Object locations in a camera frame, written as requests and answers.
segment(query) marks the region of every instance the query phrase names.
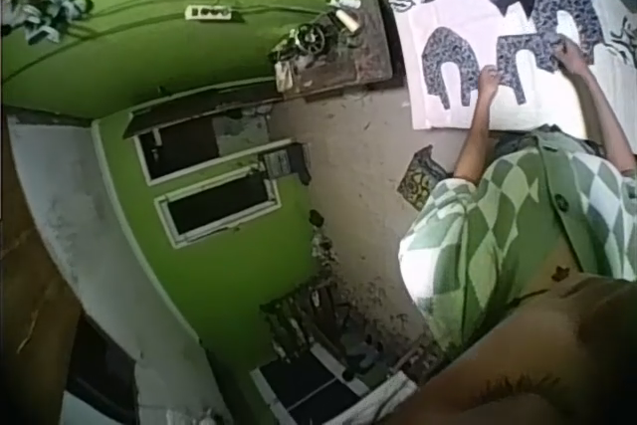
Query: power strip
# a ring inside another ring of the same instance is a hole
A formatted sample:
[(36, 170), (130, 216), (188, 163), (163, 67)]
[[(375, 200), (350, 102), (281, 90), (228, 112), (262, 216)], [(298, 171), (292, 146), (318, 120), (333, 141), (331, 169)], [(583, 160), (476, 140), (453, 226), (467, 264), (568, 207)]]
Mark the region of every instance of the power strip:
[(189, 5), (184, 17), (186, 20), (232, 20), (232, 9), (223, 5)]

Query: green checkered shirt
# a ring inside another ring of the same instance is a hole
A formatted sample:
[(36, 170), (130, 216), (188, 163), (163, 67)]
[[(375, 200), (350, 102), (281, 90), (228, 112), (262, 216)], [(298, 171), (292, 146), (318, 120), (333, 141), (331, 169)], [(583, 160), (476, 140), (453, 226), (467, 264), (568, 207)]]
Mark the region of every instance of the green checkered shirt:
[(636, 178), (562, 133), (533, 136), (478, 186), (438, 183), (401, 241), (403, 280), (443, 349), (501, 318), (558, 240), (584, 273), (636, 278)]

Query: window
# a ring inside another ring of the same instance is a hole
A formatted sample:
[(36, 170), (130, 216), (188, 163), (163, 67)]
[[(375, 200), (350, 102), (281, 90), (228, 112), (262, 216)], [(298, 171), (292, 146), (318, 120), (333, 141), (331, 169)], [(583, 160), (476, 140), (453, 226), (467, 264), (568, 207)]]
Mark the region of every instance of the window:
[(345, 382), (344, 371), (315, 343), (292, 362), (274, 360), (250, 375), (279, 423), (303, 425), (329, 422), (369, 392), (358, 378)]
[(219, 157), (212, 116), (153, 129), (136, 141), (150, 180)]
[(137, 423), (135, 362), (82, 315), (69, 364), (67, 390), (121, 424)]
[(268, 214), (281, 207), (277, 183), (255, 164), (155, 199), (174, 247)]

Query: skin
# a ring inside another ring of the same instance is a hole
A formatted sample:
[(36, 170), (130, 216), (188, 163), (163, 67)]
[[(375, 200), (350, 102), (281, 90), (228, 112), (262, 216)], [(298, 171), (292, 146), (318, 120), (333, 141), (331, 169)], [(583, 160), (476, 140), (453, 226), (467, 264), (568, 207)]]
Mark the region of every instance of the skin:
[(606, 157), (623, 174), (635, 172), (635, 156), (630, 143), (599, 82), (588, 68), (584, 56), (572, 40), (562, 36), (563, 44), (553, 54), (572, 75), (579, 77), (592, 96), (601, 129)]
[[(635, 157), (626, 135), (581, 51), (564, 37), (554, 54), (566, 71), (581, 78), (589, 89), (608, 160), (619, 171), (634, 174)], [(474, 184), (486, 168), (490, 108), (499, 82), (495, 67), (482, 70), (473, 122), (454, 171), (455, 177)], [(538, 266), (539, 279), (535, 281), (543, 281), (541, 271), (554, 271), (556, 266), (579, 269), (565, 240)], [(633, 325), (637, 323), (637, 283), (575, 273), (557, 285), (536, 282), (533, 289), (549, 291), (522, 303), (405, 401), (387, 423), (565, 423), (548, 401), (534, 393), (486, 404), (476, 400), (489, 382), (502, 377), (515, 380), (521, 375), (537, 380), (547, 375), (557, 378), (579, 414), (575, 423), (599, 423), (599, 417), (605, 416), (604, 393), (621, 388), (617, 377), (627, 364), (637, 367), (637, 330)]]
[[(564, 69), (581, 80), (592, 97), (601, 139), (608, 160), (622, 173), (635, 174), (637, 164), (628, 138), (613, 111), (601, 85), (590, 71), (584, 56), (572, 40), (561, 36), (562, 44), (553, 54)], [(498, 93), (500, 74), (493, 65), (480, 73), (478, 101), (471, 128), (460, 153), (454, 177), (466, 179), (474, 184), (480, 181), (487, 166), (489, 152), (489, 119), (491, 104)]]

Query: hand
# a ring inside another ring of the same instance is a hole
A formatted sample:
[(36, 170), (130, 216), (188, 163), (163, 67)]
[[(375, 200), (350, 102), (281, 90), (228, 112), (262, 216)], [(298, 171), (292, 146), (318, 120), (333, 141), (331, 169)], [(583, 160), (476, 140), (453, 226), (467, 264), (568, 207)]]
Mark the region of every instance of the hand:
[(583, 77), (589, 72), (588, 63), (577, 44), (565, 35), (560, 35), (561, 42), (554, 47), (553, 56), (573, 75)]
[(490, 104), (500, 87), (500, 78), (501, 75), (495, 66), (484, 67), (478, 78), (478, 96)]

